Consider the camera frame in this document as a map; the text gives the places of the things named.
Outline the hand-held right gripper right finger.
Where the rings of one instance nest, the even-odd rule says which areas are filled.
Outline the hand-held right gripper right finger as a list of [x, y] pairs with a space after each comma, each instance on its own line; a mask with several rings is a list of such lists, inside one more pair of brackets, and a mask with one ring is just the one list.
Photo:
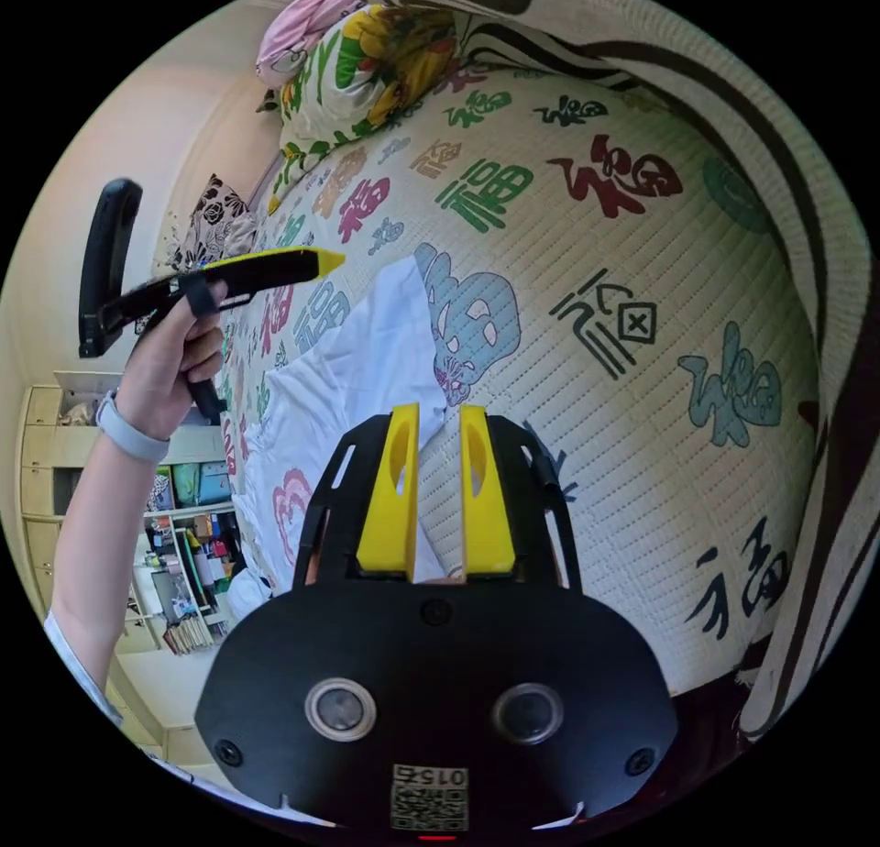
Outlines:
[[464, 405], [460, 420], [462, 572], [507, 577], [515, 553], [485, 409]]

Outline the person's left hand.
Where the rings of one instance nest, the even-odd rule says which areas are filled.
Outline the person's left hand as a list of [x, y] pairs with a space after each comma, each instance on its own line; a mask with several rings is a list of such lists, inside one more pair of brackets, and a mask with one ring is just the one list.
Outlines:
[[180, 299], [138, 340], [115, 396], [118, 414], [143, 435], [169, 440], [191, 410], [189, 385], [222, 367], [222, 343], [220, 315], [198, 317]]

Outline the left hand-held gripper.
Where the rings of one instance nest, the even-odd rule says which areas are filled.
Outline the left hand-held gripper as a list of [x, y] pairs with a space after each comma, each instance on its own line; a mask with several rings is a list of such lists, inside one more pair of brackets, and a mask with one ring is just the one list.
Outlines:
[[127, 253], [100, 253], [100, 351], [139, 317], [148, 324], [122, 381], [100, 409], [102, 426], [178, 426], [196, 409], [217, 425], [227, 404], [213, 383], [218, 346], [204, 347], [226, 300], [314, 281], [342, 266], [344, 254], [321, 247], [280, 247], [223, 258], [200, 270], [122, 291]]

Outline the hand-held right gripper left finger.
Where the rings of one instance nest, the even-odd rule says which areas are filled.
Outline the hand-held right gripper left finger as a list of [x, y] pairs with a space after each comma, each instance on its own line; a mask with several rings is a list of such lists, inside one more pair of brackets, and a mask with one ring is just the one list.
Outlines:
[[357, 548], [367, 575], [415, 579], [420, 409], [395, 407], [387, 419], [376, 476]]

